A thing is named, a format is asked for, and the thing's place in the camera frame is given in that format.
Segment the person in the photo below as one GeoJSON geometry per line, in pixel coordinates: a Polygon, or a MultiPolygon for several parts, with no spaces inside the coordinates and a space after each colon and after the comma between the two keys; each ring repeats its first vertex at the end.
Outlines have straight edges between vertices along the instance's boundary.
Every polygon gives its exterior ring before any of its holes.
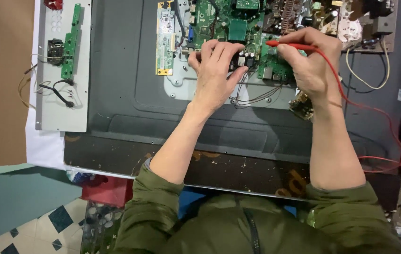
{"type": "MultiPolygon", "coordinates": [[[[281,43],[315,45],[339,67],[341,42],[304,28],[281,43]]],[[[183,179],[207,119],[231,95],[248,71],[228,66],[241,44],[209,40],[193,52],[189,65],[197,73],[196,94],[180,123],[155,156],[141,167],[133,184],[115,244],[115,253],[401,253],[377,197],[365,180],[346,131],[338,85],[317,53],[305,57],[281,44],[282,57],[293,67],[299,89],[314,109],[310,180],[307,197],[314,226],[301,223],[274,202],[255,196],[223,194],[201,204],[180,225],[177,218],[183,179]]]]}

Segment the jacket sleeve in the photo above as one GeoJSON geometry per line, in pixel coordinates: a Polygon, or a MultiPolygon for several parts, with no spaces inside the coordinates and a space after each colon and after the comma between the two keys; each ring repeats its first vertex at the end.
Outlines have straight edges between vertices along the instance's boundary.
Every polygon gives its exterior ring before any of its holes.
{"type": "Polygon", "coordinates": [[[307,195],[316,205],[311,211],[313,226],[350,253],[401,253],[401,241],[387,222],[370,183],[336,191],[309,184],[307,195]]]}
{"type": "Polygon", "coordinates": [[[183,184],[167,182],[142,166],[125,204],[114,253],[156,253],[173,234],[183,184]]]}

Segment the tiled floor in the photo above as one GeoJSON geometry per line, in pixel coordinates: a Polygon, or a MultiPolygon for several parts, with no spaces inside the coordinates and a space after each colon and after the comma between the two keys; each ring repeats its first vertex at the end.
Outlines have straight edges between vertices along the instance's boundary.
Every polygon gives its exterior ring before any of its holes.
{"type": "Polygon", "coordinates": [[[87,201],[76,199],[0,235],[0,254],[78,254],[87,201]]]}

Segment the red probe wire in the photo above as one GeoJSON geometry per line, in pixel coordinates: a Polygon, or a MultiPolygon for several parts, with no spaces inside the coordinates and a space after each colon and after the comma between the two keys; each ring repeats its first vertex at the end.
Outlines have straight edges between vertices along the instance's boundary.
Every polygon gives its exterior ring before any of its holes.
{"type": "MultiPolygon", "coordinates": [[[[281,44],[281,43],[280,43],[279,41],[267,41],[266,44],[267,44],[268,46],[271,46],[271,47],[277,47],[277,46],[278,46],[279,44],[281,44]]],[[[397,144],[398,144],[398,145],[400,146],[400,148],[401,148],[401,141],[398,139],[398,137],[397,137],[395,131],[393,130],[392,119],[390,118],[390,115],[387,114],[387,113],[385,113],[383,110],[381,110],[381,109],[379,109],[379,108],[376,108],[376,107],[369,107],[369,106],[367,106],[367,105],[363,105],[363,104],[359,104],[359,103],[355,103],[355,102],[353,102],[353,101],[350,101],[350,100],[348,99],[348,97],[347,97],[347,96],[344,94],[344,92],[343,92],[343,88],[342,88],[342,85],[341,85],[340,79],[339,79],[339,74],[338,74],[337,71],[334,69],[334,66],[332,65],[331,61],[329,61],[328,57],[323,53],[323,51],[321,51],[320,49],[318,49],[317,47],[312,46],[312,45],[304,45],[304,44],[298,44],[298,43],[285,43],[285,44],[286,44],[286,45],[289,45],[289,46],[292,46],[292,47],[294,47],[295,49],[298,49],[298,50],[315,51],[316,53],[320,54],[320,55],[324,58],[324,60],[326,60],[326,62],[328,63],[329,67],[331,68],[332,72],[334,73],[334,77],[336,78],[337,84],[338,84],[338,86],[339,86],[340,95],[342,96],[342,98],[343,98],[346,102],[348,102],[349,104],[354,105],[354,106],[356,106],[356,107],[374,110],[374,111],[376,111],[376,112],[379,112],[379,113],[383,114],[383,115],[387,118],[387,120],[388,120],[388,122],[389,122],[389,128],[390,128],[390,132],[391,132],[393,138],[395,139],[395,141],[397,142],[397,144]]],[[[400,161],[396,161],[396,160],[393,160],[393,159],[386,159],[386,158],[382,158],[382,157],[376,157],[376,156],[360,156],[360,157],[358,157],[358,159],[381,159],[381,160],[385,160],[385,161],[390,161],[390,162],[395,162],[395,163],[397,163],[397,166],[396,166],[395,168],[401,166],[401,162],[400,162],[400,161]]],[[[364,172],[369,172],[369,173],[381,173],[381,172],[386,172],[386,171],[394,170],[395,168],[385,169],[385,170],[378,170],[378,171],[367,171],[367,170],[364,170],[364,172]]]]}

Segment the brown cardboard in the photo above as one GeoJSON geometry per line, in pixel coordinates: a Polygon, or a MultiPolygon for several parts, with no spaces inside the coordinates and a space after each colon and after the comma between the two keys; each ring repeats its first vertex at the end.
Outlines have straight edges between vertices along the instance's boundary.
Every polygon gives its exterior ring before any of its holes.
{"type": "MultiPolygon", "coordinates": [[[[34,0],[0,0],[0,165],[26,162],[28,108],[20,101],[17,86],[31,65],[33,21],[34,0]]],[[[29,83],[22,94],[28,101],[29,83]]]]}

